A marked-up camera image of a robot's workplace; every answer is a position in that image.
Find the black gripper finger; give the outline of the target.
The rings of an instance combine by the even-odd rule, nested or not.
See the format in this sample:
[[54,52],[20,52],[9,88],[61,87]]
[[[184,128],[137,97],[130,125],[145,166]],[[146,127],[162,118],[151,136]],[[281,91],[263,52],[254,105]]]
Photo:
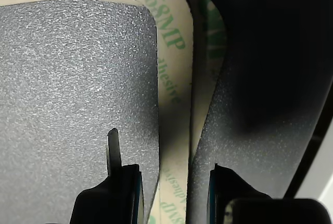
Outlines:
[[116,128],[108,133],[106,155],[107,178],[76,197],[70,223],[143,223],[142,172],[138,164],[122,165]]
[[256,190],[232,169],[215,164],[210,171],[208,223],[223,223],[227,205],[243,198],[269,199],[270,196]]

